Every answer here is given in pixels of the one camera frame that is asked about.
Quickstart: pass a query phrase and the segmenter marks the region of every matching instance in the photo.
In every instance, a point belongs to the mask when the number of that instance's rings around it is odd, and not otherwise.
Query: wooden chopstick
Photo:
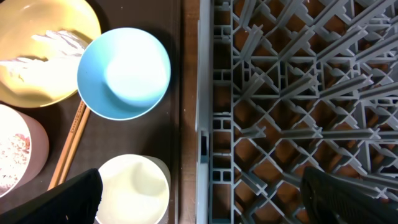
[[[67,137],[67,140],[65,141],[65,144],[63,145],[63,149],[61,152],[61,156],[58,160],[57,166],[55,167],[54,174],[51,178],[51,182],[49,185],[48,190],[51,190],[55,186],[58,185],[58,182],[60,180],[60,175],[62,173],[63,167],[65,165],[70,146],[72,144],[73,139],[75,138],[78,126],[80,124],[81,118],[83,117],[83,111],[85,110],[86,105],[83,101],[80,101],[79,107],[77,109],[75,118],[73,119],[72,126],[70,127],[69,134]]]
[[[61,177],[60,177],[58,184],[64,183],[65,179],[67,178],[70,165],[72,164],[73,158],[75,157],[76,149],[77,149],[77,146],[79,145],[80,138],[85,129],[89,115],[90,115],[90,109],[88,107],[86,107],[85,112],[83,113],[83,117],[81,118],[79,127],[77,128],[75,138],[73,139],[72,145],[70,146],[68,157],[66,159],[65,166],[63,167]]]

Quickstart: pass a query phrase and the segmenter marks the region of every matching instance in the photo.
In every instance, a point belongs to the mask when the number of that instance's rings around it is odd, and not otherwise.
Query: gray plastic rack
[[[398,204],[397,14],[395,0],[201,0],[197,223],[305,222],[305,166]]]

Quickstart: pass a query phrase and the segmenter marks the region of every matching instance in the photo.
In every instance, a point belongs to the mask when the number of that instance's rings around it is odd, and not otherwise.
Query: yellow plate
[[[68,30],[88,43],[101,35],[98,18],[84,0],[5,0],[0,4],[0,60],[54,56],[55,50],[49,45],[31,38],[46,30]],[[54,73],[54,78],[36,82],[39,86],[30,85],[10,77],[0,66],[0,101],[23,108],[57,103],[76,93],[77,74],[67,75],[59,78]]]

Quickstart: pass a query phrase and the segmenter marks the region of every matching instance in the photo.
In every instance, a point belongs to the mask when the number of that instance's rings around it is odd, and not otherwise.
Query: food residue
[[[22,177],[28,165],[29,154],[29,137],[15,134],[0,139],[0,195]]]

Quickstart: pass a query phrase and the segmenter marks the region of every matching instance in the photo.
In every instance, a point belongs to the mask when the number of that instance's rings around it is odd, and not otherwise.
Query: dishwasher rack
[[[201,0],[197,223],[307,223],[313,166],[398,204],[398,2]]]

